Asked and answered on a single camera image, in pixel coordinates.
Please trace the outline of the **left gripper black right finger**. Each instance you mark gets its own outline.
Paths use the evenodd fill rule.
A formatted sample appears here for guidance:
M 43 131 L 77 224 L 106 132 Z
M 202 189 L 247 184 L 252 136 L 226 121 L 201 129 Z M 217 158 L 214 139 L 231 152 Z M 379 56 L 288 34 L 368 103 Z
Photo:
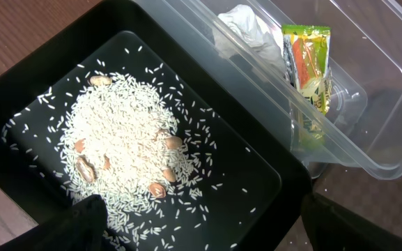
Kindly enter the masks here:
M 402 238 L 316 193 L 302 199 L 302 222 L 314 251 L 402 251 Z

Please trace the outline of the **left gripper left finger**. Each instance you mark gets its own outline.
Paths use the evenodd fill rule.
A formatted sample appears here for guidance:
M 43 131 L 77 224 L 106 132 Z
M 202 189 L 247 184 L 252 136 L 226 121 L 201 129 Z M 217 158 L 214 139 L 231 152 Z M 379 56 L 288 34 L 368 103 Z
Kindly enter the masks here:
M 107 228 L 107 208 L 91 195 L 45 223 L 3 245 L 0 251 L 101 250 Z

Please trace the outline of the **rice grains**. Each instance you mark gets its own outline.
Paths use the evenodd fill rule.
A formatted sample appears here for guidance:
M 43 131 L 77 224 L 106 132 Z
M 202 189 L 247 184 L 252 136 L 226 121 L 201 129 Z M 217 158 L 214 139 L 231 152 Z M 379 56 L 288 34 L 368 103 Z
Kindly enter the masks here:
M 94 75 L 112 83 L 93 86 Z M 182 146 L 168 149 L 170 136 Z M 74 148 L 80 139 L 82 153 Z M 236 208 L 231 177 L 244 142 L 143 46 L 96 52 L 8 119 L 1 141 L 71 202 L 102 197 L 109 250 L 238 248 L 249 213 L 227 210 Z M 94 183 L 80 176 L 78 157 L 93 168 Z M 176 182 L 163 176 L 167 168 Z M 154 198 L 151 183 L 166 197 Z

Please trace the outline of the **green orange snack wrapper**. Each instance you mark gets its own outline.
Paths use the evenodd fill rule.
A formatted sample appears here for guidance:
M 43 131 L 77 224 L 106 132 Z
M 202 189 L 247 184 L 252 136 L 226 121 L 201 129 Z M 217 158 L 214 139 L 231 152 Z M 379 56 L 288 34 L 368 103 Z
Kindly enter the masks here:
M 309 104 L 321 114 L 327 114 L 332 92 L 331 28 L 284 24 L 281 32 L 287 80 Z

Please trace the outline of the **white tissue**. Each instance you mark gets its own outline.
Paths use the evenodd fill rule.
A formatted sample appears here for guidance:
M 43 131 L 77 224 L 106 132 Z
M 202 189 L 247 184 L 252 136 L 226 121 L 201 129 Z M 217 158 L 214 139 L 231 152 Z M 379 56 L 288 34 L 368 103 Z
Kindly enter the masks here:
M 217 17 L 268 64 L 282 72 L 286 70 L 282 55 L 283 36 L 279 27 L 266 24 L 250 6 L 243 4 Z

